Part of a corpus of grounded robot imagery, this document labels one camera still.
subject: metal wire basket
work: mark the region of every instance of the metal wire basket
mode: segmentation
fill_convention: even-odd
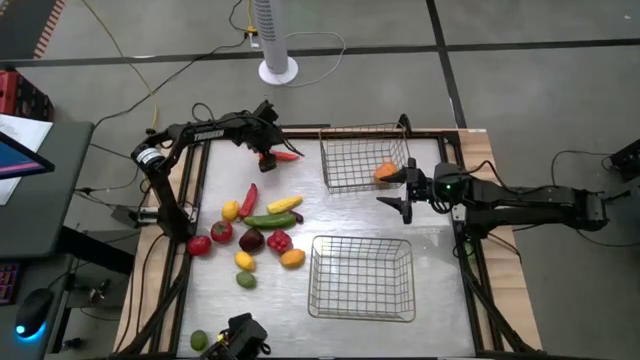
[[[335,127],[320,130],[324,183],[329,191],[395,188],[376,181],[384,163],[400,170],[409,157],[405,129],[398,123]]]
[[[415,319],[413,258],[406,240],[316,236],[310,268],[313,317]]]

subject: green fruit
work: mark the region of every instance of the green fruit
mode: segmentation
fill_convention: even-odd
[[[196,330],[191,334],[191,348],[195,351],[202,351],[209,345],[207,333],[202,330]]]
[[[236,281],[238,285],[242,286],[245,289],[253,289],[256,287],[256,278],[251,273],[246,271],[238,273],[236,275]]]

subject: yellow fruit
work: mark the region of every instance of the yellow fruit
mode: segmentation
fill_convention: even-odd
[[[256,262],[253,260],[253,257],[244,251],[238,251],[233,257],[233,260],[236,262],[236,265],[244,271],[253,271],[256,269]]]
[[[280,256],[280,264],[291,269],[304,264],[304,251],[300,249],[291,249]]]
[[[302,196],[292,196],[280,199],[267,205],[267,212],[269,214],[279,214],[281,212],[293,209],[294,207],[300,205],[300,203],[302,203]]]
[[[227,221],[233,221],[238,216],[240,204],[237,201],[227,201],[222,207],[222,218]]]

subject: red chili pepper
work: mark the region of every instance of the red chili pepper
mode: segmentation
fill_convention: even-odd
[[[288,152],[271,150],[271,154],[276,157],[276,160],[279,161],[294,161],[300,159],[300,156]]]
[[[278,229],[267,238],[267,246],[279,254],[284,254],[291,247],[291,236]]]
[[[206,255],[211,250],[211,240],[207,236],[194,236],[187,242],[187,251],[193,256]]]
[[[231,235],[233,235],[233,227],[228,221],[218,221],[211,227],[211,239],[215,242],[228,243],[231,241]]]
[[[256,184],[251,184],[249,187],[249,191],[247,191],[247,197],[244,198],[244,203],[238,212],[240,217],[247,217],[251,215],[251,210],[253,210],[253,205],[256,203],[256,199],[258,199],[258,187]]]

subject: concrete floor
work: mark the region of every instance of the concrete floor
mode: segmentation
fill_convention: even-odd
[[[226,18],[232,0],[92,1],[127,55],[208,52],[237,42]],[[435,43],[422,0],[284,0],[287,32],[337,31],[350,46]],[[448,44],[566,41],[640,37],[634,1],[484,0],[436,1]],[[236,14],[245,24],[244,7]],[[298,39],[291,47],[337,47],[332,39]],[[248,51],[247,47],[235,51]],[[116,56],[79,0],[69,0],[45,58]],[[616,151],[637,139],[640,123],[640,48],[517,50],[450,53],[470,128],[486,128],[498,168],[509,184],[549,183],[553,154],[564,149]],[[299,60],[300,80],[329,69],[335,57]],[[455,127],[436,53],[351,55],[322,82],[300,89],[272,88],[257,78],[257,60],[195,64],[158,93],[160,128],[191,120],[194,102],[216,116],[272,101],[283,124],[333,125],[396,121],[407,113],[414,126]],[[183,66],[139,66],[153,86]],[[21,69],[48,93],[59,121],[97,121],[127,108],[145,89],[124,65]],[[93,142],[128,153],[144,137],[153,104],[103,124]],[[80,186],[115,186],[133,176],[132,163],[91,149]],[[599,159],[567,155],[557,167],[561,184],[604,189],[616,182]],[[137,186],[96,194],[105,201],[137,204]],[[75,199],[67,223],[80,229],[122,225],[100,205]],[[637,241],[631,211],[614,209],[612,225],[593,238]],[[561,226],[517,233],[529,292],[544,349],[552,354],[635,359],[640,352],[640,250],[603,248]],[[96,328],[104,341],[115,333]],[[57,355],[71,359],[73,353]]]

